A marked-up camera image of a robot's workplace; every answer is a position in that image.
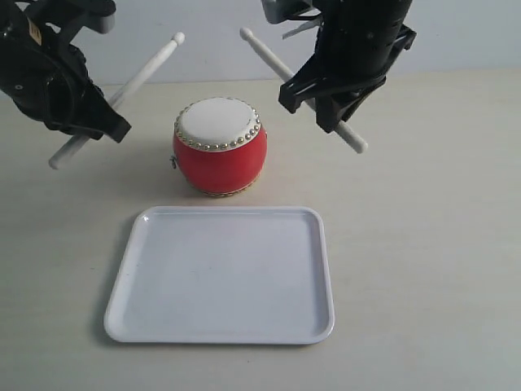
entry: table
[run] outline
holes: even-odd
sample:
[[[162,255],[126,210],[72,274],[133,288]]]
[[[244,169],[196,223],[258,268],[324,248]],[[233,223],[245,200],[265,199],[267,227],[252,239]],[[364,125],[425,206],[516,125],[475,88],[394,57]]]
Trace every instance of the table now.
[[[121,145],[66,140],[0,102],[0,389],[521,389],[521,71],[393,77],[352,119],[357,155],[278,81],[145,86]],[[110,93],[115,88],[107,88]],[[169,163],[187,104],[234,96],[269,131],[260,180],[213,200]],[[103,314],[154,205],[305,205],[326,226],[336,325],[308,347],[118,345]]]

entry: drumstick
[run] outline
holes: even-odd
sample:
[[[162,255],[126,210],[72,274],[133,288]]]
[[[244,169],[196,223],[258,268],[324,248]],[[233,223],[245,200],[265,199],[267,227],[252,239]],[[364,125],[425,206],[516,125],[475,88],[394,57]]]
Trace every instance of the drumstick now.
[[[255,37],[250,29],[241,28],[240,34],[241,38],[250,44],[259,57],[272,68],[283,81],[288,81],[294,76],[294,73],[259,38]],[[314,111],[317,111],[313,99],[308,99],[305,102]],[[344,121],[341,121],[337,125],[335,132],[358,153],[365,152],[369,146],[367,141],[351,129]]]
[[[108,103],[117,110],[123,102],[135,94],[163,63],[169,59],[178,46],[185,41],[185,34],[176,33],[169,43],[163,46],[152,58],[148,60],[143,68],[137,72],[124,86],[122,86],[109,100]],[[49,166],[59,169],[60,166],[69,162],[74,155],[90,140],[83,135],[72,136],[50,159]]]

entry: tray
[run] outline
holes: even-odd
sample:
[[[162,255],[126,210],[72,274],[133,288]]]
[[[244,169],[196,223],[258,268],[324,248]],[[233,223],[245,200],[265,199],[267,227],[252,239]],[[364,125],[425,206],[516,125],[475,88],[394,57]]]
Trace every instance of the tray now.
[[[334,323],[322,220],[301,207],[148,209],[104,319],[138,343],[308,345]]]

